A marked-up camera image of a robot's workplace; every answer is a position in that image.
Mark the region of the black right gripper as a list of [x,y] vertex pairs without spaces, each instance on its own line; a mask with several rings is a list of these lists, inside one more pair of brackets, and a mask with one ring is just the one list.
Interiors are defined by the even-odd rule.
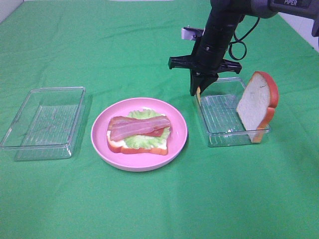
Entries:
[[[216,82],[219,77],[217,73],[240,73],[241,64],[225,60],[225,53],[225,48],[216,48],[206,44],[202,39],[197,39],[190,55],[170,57],[168,67],[190,69],[190,95],[194,96],[198,87],[202,94],[207,87]],[[198,73],[209,75],[202,75],[199,83]]]

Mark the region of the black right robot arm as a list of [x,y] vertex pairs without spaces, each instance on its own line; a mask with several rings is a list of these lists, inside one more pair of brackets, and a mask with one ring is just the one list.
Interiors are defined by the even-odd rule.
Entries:
[[258,19],[270,18],[278,12],[314,20],[312,36],[319,35],[319,2],[317,0],[212,0],[211,11],[204,29],[189,28],[195,44],[190,55],[170,57],[168,67],[190,70],[190,94],[204,91],[218,79],[221,72],[240,73],[237,58],[224,59],[230,49],[237,25],[246,15]]

